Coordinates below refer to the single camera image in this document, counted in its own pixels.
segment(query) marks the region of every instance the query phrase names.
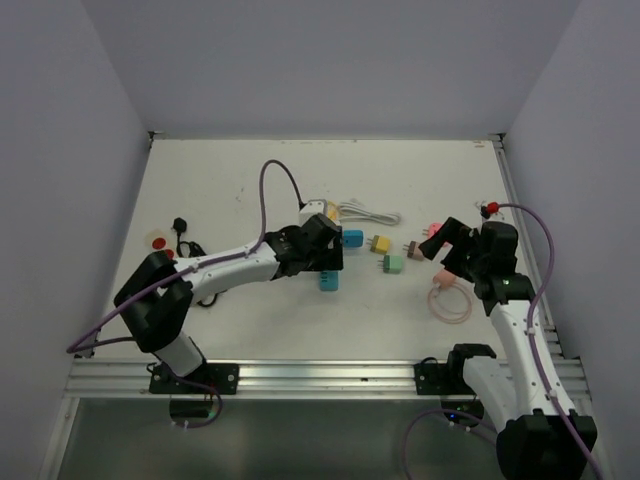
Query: white wall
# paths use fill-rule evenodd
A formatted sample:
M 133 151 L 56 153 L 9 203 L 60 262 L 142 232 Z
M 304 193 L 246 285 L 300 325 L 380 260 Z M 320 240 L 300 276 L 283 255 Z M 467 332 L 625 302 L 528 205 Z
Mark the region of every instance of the white wall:
M 83 0 L 172 137 L 486 137 L 578 0 Z
M 0 15 L 0 477 L 34 478 L 71 357 L 106 300 L 146 134 L 77 0 Z
M 506 143 L 520 200 L 555 235 L 551 309 L 620 479 L 640 477 L 639 20 L 637 0 L 583 0 Z

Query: cyan plug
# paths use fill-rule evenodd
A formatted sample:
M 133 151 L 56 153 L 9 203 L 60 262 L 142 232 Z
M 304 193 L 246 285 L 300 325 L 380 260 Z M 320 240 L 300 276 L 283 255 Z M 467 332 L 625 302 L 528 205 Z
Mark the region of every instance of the cyan plug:
M 335 292 L 340 287 L 340 277 L 335 270 L 320 272 L 320 290 L 323 292 Z
M 362 230 L 343 230 L 342 240 L 344 248 L 359 248 L 364 244 L 364 232 Z

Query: pink plug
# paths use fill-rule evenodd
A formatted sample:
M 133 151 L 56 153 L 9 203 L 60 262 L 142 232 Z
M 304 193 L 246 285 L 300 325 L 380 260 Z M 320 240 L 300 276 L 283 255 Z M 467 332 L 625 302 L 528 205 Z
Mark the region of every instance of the pink plug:
M 440 228 L 442 228 L 441 223 L 432 223 L 431 225 L 429 225 L 429 228 L 425 228 L 423 232 L 427 236 L 427 238 L 431 238 L 438 232 L 438 230 L 440 230 Z M 444 246 L 449 247 L 451 246 L 451 244 L 449 242 L 444 242 Z
M 441 290 L 446 290 L 455 283 L 458 277 L 453 273 L 447 272 L 444 268 L 440 270 L 435 277 L 433 277 L 433 283 L 439 286 Z

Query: green plug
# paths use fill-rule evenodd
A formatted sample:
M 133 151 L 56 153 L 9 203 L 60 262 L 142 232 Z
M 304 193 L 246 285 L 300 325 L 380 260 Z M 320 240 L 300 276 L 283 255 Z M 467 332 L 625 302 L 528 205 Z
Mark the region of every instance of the green plug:
M 404 258 L 400 255 L 385 255 L 382 260 L 382 271 L 384 273 L 398 274 L 404 267 Z

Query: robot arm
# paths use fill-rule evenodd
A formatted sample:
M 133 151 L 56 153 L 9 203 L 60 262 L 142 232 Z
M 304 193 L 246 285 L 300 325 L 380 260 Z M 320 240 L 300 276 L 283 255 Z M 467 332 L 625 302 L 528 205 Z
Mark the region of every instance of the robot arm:
M 513 376 L 511 383 L 485 346 L 477 351 L 454 348 L 447 361 L 450 374 L 480 396 L 497 429 L 496 451 L 503 475 L 510 480 L 579 479 L 586 459 L 558 410 L 568 417 L 589 450 L 597 430 L 591 417 L 575 412 L 558 378 L 538 310 L 532 322 L 527 320 L 535 292 L 529 278 L 515 272 L 518 232 L 502 222 L 487 221 L 472 229 L 449 218 L 419 248 L 433 260 L 445 242 L 452 247 L 442 264 L 474 284 L 474 293 L 500 336 Z
M 246 283 L 276 280 L 302 271 L 342 270 L 342 231 L 323 214 L 310 216 L 302 226 L 267 232 L 254 251 L 251 245 L 255 242 L 175 262 L 164 252 L 148 255 L 116 295 L 116 306 L 158 280 L 188 268 L 191 272 L 167 284 L 164 292 L 151 292 L 122 312 L 140 350 L 155 355 L 179 377 L 199 379 L 205 358 L 182 331 L 189 307 Z

